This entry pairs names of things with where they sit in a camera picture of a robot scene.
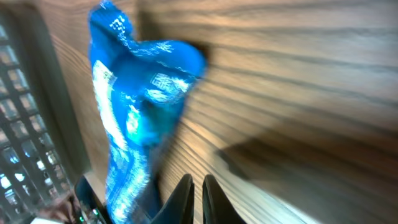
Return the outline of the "blue snack bar wrapper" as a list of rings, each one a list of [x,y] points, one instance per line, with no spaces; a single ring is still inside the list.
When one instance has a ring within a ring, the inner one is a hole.
[[[107,212],[113,223],[145,223],[157,213],[149,186],[206,60],[187,42],[136,40],[111,1],[91,10],[89,27],[93,88],[109,141]]]

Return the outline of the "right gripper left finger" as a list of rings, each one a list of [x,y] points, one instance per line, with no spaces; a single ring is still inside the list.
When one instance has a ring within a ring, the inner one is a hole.
[[[193,224],[194,204],[195,184],[192,176],[185,174],[151,224]]]

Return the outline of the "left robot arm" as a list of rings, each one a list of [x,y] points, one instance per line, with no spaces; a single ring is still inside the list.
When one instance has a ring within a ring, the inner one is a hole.
[[[41,209],[30,224],[111,224],[105,206],[85,176],[71,193],[52,206]]]

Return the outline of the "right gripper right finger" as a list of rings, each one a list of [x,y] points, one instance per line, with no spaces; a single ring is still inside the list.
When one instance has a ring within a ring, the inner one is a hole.
[[[202,207],[204,224],[246,224],[211,174],[203,181]]]

